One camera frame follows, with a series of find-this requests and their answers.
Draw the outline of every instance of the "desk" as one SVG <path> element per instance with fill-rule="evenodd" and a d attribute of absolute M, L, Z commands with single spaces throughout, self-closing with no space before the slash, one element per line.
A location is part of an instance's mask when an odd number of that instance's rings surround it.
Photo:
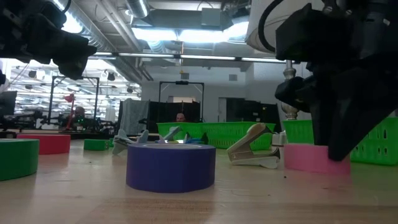
<path fill-rule="evenodd" d="M 0 223 L 397 224 L 398 167 L 353 164 L 351 177 L 230 166 L 217 150 L 216 183 L 186 194 L 126 186 L 126 151 L 39 157 L 35 175 L 0 182 Z"/>

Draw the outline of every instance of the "red tape roll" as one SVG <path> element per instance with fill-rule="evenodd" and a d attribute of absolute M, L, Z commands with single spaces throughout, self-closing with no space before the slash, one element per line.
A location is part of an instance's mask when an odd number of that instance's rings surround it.
<path fill-rule="evenodd" d="M 18 139 L 38 139 L 40 155 L 69 153 L 70 135 L 67 134 L 18 134 Z"/>

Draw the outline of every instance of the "purple tape roll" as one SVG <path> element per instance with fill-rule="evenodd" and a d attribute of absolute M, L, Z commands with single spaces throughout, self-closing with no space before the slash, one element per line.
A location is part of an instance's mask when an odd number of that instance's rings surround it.
<path fill-rule="evenodd" d="M 216 149 L 195 144 L 131 144 L 128 186 L 159 193 L 183 193 L 214 184 Z"/>

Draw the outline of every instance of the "wooden table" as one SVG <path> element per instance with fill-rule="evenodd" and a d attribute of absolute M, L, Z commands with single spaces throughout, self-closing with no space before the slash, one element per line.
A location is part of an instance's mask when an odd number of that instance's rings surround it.
<path fill-rule="evenodd" d="M 230 166 L 219 150 L 213 187 L 155 194 L 126 186 L 126 151 L 82 145 L 40 156 L 35 175 L 0 182 L 0 223 L 398 223 L 396 167 L 353 164 L 351 177 L 338 177 Z"/>

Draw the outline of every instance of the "pink tape roll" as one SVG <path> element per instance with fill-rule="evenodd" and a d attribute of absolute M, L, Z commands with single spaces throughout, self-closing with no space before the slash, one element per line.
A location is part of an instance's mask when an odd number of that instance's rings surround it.
<path fill-rule="evenodd" d="M 70 135 L 68 134 L 18 134 L 18 139 L 38 139 L 40 155 L 69 153 Z"/>
<path fill-rule="evenodd" d="M 286 144 L 284 146 L 285 168 L 324 174 L 349 174 L 349 156 L 341 162 L 328 158 L 327 146 L 310 144 Z"/>

